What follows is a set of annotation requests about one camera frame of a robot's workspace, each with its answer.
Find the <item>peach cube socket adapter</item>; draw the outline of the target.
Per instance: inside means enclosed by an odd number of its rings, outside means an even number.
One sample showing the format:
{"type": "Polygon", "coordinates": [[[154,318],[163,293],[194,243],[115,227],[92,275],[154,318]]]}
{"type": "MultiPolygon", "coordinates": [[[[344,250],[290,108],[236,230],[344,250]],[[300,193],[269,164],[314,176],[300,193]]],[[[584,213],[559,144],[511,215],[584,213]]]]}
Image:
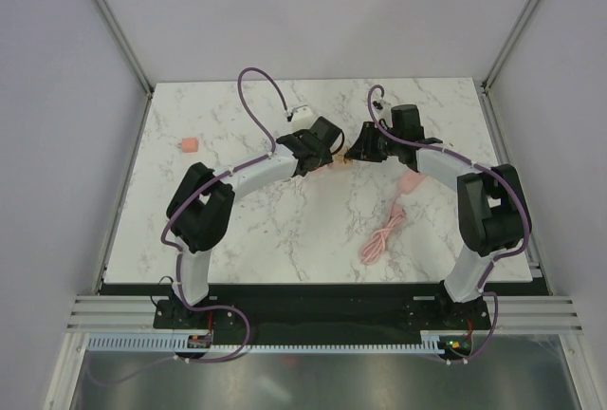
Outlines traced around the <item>peach cube socket adapter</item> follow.
{"type": "Polygon", "coordinates": [[[353,161],[342,154],[335,155],[332,162],[332,167],[336,170],[350,169],[352,165],[353,161]]]}

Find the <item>pink power strip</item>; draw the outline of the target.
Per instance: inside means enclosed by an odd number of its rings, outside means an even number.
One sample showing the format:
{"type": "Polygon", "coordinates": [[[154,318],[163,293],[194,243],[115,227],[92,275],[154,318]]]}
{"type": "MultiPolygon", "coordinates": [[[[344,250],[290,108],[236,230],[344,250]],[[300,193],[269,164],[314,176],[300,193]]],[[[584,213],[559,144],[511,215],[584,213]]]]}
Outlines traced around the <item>pink power strip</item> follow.
{"type": "Polygon", "coordinates": [[[397,190],[400,194],[409,195],[416,187],[425,179],[424,175],[420,175],[414,171],[407,171],[397,182],[397,190]]]}

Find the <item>salmon charger plug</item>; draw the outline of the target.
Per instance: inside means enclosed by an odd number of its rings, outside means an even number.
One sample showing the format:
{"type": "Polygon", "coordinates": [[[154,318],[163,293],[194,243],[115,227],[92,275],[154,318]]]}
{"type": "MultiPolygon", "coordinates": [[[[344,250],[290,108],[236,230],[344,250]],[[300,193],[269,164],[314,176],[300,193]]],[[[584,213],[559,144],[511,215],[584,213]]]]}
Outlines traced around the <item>salmon charger plug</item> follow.
{"type": "Polygon", "coordinates": [[[197,138],[184,138],[180,142],[180,149],[183,153],[196,153],[198,151],[199,141],[197,138]]]}

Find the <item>pink cube socket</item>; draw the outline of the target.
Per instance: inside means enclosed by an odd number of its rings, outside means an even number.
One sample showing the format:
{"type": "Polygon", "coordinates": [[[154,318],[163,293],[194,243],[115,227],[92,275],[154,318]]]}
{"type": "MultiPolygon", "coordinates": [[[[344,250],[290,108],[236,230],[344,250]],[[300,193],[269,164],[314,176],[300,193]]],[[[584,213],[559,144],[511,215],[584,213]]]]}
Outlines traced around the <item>pink cube socket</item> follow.
{"type": "Polygon", "coordinates": [[[330,168],[330,166],[331,166],[330,164],[328,164],[328,165],[323,165],[323,166],[321,166],[321,167],[317,168],[316,170],[314,170],[314,171],[313,171],[313,173],[320,173],[320,172],[322,172],[322,171],[324,171],[324,170],[329,169],[329,168],[330,168]]]}

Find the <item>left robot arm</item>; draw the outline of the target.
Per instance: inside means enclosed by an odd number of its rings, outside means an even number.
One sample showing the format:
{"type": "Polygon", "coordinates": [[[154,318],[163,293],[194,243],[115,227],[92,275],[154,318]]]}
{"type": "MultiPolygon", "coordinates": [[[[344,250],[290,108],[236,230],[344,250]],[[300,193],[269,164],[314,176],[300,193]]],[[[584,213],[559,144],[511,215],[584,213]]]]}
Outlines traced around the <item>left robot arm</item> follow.
{"type": "Polygon", "coordinates": [[[333,162],[332,146],[343,131],[324,117],[308,129],[272,139],[271,149],[247,161],[214,170],[198,162],[182,178],[167,210],[160,241],[177,250],[173,292],[175,317],[198,327],[208,317],[212,249],[224,238],[233,205],[275,182],[304,177],[333,162]]]}

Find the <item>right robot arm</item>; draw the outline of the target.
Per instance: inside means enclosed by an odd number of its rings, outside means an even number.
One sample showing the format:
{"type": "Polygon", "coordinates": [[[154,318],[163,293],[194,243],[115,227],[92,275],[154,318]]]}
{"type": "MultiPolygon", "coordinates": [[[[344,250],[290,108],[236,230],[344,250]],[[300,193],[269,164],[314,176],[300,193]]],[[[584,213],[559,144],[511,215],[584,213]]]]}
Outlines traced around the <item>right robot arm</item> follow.
{"type": "Polygon", "coordinates": [[[481,295],[495,264],[526,248],[532,224],[521,181],[510,164],[487,167],[427,138],[414,104],[394,106],[391,124],[366,121],[346,157],[367,162],[396,157],[456,193],[464,246],[443,281],[448,296],[434,304],[433,312],[441,326],[457,327],[468,318],[467,302],[481,295]]]}

